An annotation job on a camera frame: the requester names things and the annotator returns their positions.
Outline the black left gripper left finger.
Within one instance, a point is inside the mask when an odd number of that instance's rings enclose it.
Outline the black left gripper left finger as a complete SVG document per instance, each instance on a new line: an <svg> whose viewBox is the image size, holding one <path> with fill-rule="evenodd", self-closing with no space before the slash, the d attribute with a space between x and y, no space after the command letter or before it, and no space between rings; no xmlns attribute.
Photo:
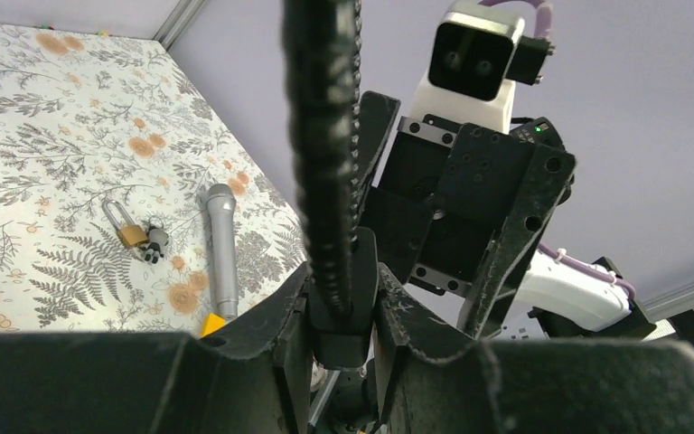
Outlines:
<svg viewBox="0 0 694 434"><path fill-rule="evenodd" d="M305 267L219 331L0 335L0 433L304 433Z"/></svg>

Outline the small brass padlock keys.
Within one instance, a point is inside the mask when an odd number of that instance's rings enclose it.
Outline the small brass padlock keys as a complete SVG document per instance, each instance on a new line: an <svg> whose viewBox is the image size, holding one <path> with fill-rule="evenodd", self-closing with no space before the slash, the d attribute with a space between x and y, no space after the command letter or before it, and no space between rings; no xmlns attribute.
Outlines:
<svg viewBox="0 0 694 434"><path fill-rule="evenodd" d="M118 201L106 199L101 206L104 215L127 248L140 249L143 261L151 265L157 264L164 258L170 236L163 228L149 225L145 229L142 225L135 223Z"/></svg>

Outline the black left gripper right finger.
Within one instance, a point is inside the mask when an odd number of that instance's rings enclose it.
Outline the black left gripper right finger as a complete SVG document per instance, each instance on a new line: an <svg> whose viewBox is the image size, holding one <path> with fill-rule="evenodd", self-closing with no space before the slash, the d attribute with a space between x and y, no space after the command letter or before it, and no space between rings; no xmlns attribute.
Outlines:
<svg viewBox="0 0 694 434"><path fill-rule="evenodd" d="M474 340L378 269L375 365L392 433L694 433L694 348Z"/></svg>

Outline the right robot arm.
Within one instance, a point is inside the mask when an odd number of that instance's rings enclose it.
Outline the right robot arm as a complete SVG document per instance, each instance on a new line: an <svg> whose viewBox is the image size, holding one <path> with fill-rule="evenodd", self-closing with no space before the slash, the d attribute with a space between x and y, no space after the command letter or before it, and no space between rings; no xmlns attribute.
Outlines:
<svg viewBox="0 0 694 434"><path fill-rule="evenodd" d="M654 328L609 259L593 263L543 245L570 196L574 157L546 118L514 118L500 133L427 114L367 91L360 102L360 223L401 283L466 297L488 262L510 267L482 336L626 336Z"/></svg>

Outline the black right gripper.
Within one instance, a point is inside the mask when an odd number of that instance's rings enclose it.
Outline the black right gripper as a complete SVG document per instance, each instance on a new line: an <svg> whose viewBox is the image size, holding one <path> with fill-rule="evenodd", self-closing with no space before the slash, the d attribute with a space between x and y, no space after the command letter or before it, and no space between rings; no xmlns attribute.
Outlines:
<svg viewBox="0 0 694 434"><path fill-rule="evenodd" d="M368 195L361 225L401 282L463 296L474 281L457 327L478 339L506 278L557 207L576 157L559 150L562 138L547 118L515 118L502 134L404 117L372 187L399 107L375 91L361 96L352 206Z"/></svg>

